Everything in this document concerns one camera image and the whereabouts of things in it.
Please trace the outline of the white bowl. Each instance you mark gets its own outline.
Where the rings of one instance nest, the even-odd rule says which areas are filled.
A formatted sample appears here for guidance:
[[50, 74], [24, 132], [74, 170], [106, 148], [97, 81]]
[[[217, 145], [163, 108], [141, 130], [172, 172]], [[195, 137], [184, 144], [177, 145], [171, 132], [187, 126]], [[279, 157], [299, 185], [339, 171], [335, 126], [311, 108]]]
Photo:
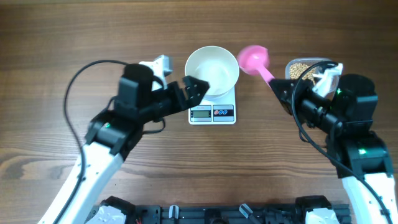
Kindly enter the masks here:
[[205, 46], [194, 51], [185, 63], [185, 75], [208, 82], [206, 96], [221, 96], [235, 87], [239, 78], [236, 57], [219, 46]]

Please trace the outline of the pink plastic scoop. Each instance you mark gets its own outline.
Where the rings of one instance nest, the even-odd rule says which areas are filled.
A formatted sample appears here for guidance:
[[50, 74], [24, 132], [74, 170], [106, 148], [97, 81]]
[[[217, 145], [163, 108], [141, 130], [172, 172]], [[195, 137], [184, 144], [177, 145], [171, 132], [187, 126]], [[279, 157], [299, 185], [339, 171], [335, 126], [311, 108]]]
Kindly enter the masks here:
[[240, 69], [252, 76], [259, 75], [270, 85], [274, 76], [268, 71], [270, 64], [268, 49], [260, 45], [250, 45], [243, 48], [237, 56]]

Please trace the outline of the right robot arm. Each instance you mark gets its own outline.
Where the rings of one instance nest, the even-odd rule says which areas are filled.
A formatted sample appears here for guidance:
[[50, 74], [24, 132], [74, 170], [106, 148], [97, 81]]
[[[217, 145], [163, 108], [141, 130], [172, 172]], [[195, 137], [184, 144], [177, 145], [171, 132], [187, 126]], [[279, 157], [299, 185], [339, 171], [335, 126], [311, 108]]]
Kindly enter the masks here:
[[323, 154], [336, 167], [358, 223], [397, 223], [392, 160], [384, 141], [371, 130], [378, 96], [372, 80], [340, 77], [332, 100], [308, 80], [273, 79], [270, 87], [301, 133], [303, 124], [326, 133]]

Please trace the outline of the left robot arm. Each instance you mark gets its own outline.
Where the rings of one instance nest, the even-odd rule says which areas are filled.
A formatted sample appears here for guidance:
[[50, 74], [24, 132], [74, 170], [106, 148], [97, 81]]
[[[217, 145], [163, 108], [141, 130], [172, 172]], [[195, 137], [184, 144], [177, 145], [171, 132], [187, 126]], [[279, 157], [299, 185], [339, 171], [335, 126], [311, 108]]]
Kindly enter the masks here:
[[165, 123], [165, 117], [200, 104], [209, 89], [192, 76], [164, 85], [153, 70], [138, 63], [124, 63], [118, 94], [89, 123], [80, 156], [41, 223], [83, 223], [110, 178], [121, 168], [148, 122]]

